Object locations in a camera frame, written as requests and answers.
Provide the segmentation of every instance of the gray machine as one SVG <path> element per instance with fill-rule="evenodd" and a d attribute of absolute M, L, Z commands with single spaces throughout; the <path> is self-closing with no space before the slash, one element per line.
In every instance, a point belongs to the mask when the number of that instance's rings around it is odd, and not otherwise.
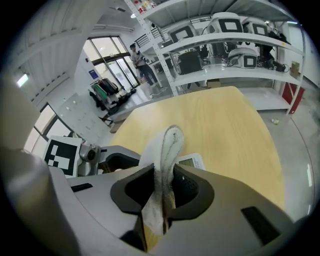
<path fill-rule="evenodd" d="M 2 150 L 9 200 L 34 236 L 58 255 L 145 255 L 141 210 L 154 190 L 153 165 L 138 166 L 139 155 L 123 147 L 84 147 L 81 159 L 90 163 L 92 151 L 100 152 L 98 165 L 110 172 L 67 179 L 61 168 L 37 156 Z M 85 174 L 95 173 L 90 166 Z M 170 228 L 148 253 L 271 255 L 278 250 L 293 227 L 287 215 L 244 183 L 210 171 L 174 166 L 176 208 L 166 213 Z"/>

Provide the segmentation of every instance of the ceiling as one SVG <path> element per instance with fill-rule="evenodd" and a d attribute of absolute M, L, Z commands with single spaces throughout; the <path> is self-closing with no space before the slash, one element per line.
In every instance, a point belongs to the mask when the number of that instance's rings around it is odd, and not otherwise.
<path fill-rule="evenodd" d="M 133 29 L 138 21 L 136 18 L 131 18 L 131 15 L 132 11 L 124 0 L 111 0 L 108 1 L 108 7 L 97 23 Z"/>
<path fill-rule="evenodd" d="M 6 69 L 15 80 L 28 75 L 20 89 L 35 105 L 74 75 L 83 45 L 108 2 L 48 1 L 17 36 Z"/>

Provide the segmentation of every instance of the black slot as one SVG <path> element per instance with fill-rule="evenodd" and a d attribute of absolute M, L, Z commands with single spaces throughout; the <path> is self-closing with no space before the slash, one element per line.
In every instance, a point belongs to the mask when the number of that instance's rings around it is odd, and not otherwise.
<path fill-rule="evenodd" d="M 72 186 L 71 189 L 73 192 L 78 192 L 78 191 L 86 190 L 92 187 L 93 186 L 90 183 L 84 183 L 84 184 Z"/>
<path fill-rule="evenodd" d="M 241 209 L 241 212 L 263 245 L 270 243 L 280 235 L 275 227 L 256 207 L 244 208 Z"/>

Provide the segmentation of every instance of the white device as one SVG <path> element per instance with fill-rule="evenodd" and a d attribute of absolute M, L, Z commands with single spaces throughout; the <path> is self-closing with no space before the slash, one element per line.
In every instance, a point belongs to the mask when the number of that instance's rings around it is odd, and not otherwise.
<path fill-rule="evenodd" d="M 250 48 L 241 47 L 234 49 L 228 55 L 228 67 L 255 69 L 257 66 L 257 56 L 257 52 Z"/>
<path fill-rule="evenodd" d="M 253 17 L 246 18 L 242 22 L 242 26 L 243 26 L 244 33 L 268 36 L 268 26 L 263 20 L 259 18 L 253 18 Z"/>
<path fill-rule="evenodd" d="M 233 12 L 217 12 L 206 28 L 208 33 L 243 32 L 240 17 Z"/>
<path fill-rule="evenodd" d="M 191 166 L 198 169 L 202 169 L 206 171 L 206 167 L 204 165 L 204 161 L 199 153 L 192 153 L 184 156 L 180 156 L 177 161 L 177 164 Z"/>
<path fill-rule="evenodd" d="M 171 28 L 167 32 L 167 34 L 174 43 L 177 43 L 179 40 L 184 38 L 192 38 L 198 36 L 198 32 L 189 21 Z"/>

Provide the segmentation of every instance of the table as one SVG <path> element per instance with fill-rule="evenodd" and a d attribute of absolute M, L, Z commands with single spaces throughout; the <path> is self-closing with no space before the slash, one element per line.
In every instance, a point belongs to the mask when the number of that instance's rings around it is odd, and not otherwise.
<path fill-rule="evenodd" d="M 237 88 L 208 89 L 139 107 L 110 145 L 142 154 L 157 132 L 173 124 L 184 132 L 181 156 L 199 153 L 207 171 L 244 182 L 284 210 L 284 181 L 274 142 Z"/>

